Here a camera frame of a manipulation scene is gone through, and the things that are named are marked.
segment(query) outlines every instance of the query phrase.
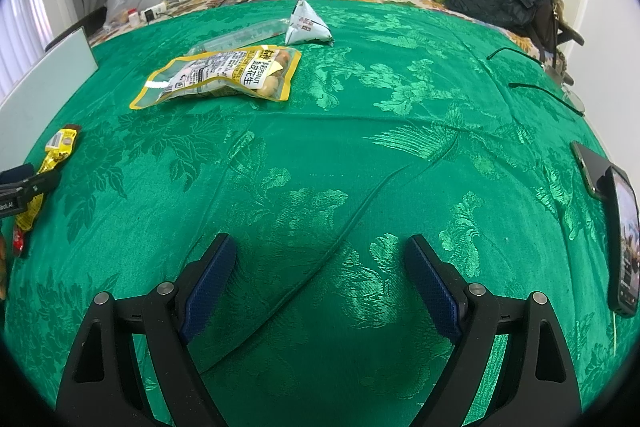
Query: phone screen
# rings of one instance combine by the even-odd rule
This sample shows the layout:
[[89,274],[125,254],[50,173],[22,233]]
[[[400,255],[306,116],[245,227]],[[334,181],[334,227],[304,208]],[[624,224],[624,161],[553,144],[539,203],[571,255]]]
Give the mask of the phone screen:
[[633,189],[615,170],[611,169],[620,214],[620,301],[631,309],[638,305],[640,289],[640,224],[638,206]]

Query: white panel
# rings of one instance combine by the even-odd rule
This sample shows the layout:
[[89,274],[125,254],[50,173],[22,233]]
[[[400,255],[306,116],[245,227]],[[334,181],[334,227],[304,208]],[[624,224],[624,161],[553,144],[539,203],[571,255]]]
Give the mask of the white panel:
[[36,141],[98,65],[81,28],[52,48],[0,105],[0,171],[24,163]]

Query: peanut bag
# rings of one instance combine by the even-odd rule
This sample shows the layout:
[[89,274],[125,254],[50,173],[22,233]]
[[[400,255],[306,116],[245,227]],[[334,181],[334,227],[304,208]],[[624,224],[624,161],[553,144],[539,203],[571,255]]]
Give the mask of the peanut bag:
[[129,107],[144,109],[177,96],[244,93],[282,102],[301,53],[284,46],[249,46],[225,52],[176,57],[154,71]]

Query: plastic bag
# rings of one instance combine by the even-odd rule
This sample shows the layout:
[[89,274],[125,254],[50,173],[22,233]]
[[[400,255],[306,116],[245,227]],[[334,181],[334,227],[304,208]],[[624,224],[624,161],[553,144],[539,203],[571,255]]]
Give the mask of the plastic bag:
[[116,0],[113,7],[107,10],[107,17],[104,22],[104,29],[110,30],[129,22],[129,10],[138,8],[143,0]]
[[291,77],[301,53],[283,46],[249,46],[238,50],[176,57],[149,75],[129,104],[143,109],[190,94],[229,96],[244,93],[281,102],[289,98]]
[[214,37],[208,41],[199,42],[191,48],[187,55],[198,55],[200,53],[213,51],[227,51],[244,48],[254,42],[282,35],[289,27],[289,19],[274,19],[270,21],[258,22],[241,30]]
[[333,42],[331,31],[324,24],[315,10],[305,0],[299,0],[289,20],[289,29],[285,38],[285,45],[299,42],[322,41]]

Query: snack bag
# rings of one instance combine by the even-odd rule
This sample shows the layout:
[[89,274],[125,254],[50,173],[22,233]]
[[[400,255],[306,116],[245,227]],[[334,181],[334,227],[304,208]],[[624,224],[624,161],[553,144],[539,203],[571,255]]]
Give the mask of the snack bag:
[[[72,155],[81,130],[79,125],[68,123],[53,135],[44,146],[46,156],[40,165],[38,174],[55,169]],[[24,253],[27,233],[33,230],[33,223],[38,217],[43,203],[44,194],[39,194],[27,203],[25,212],[15,216],[13,246],[16,257],[20,257]]]
[[334,38],[324,21],[305,0],[299,0],[289,19],[289,29],[284,43],[321,41],[333,45]]
[[300,57],[293,48],[267,45],[177,57],[149,75],[129,107],[144,109],[190,94],[244,93],[281,102],[289,98],[291,77]]

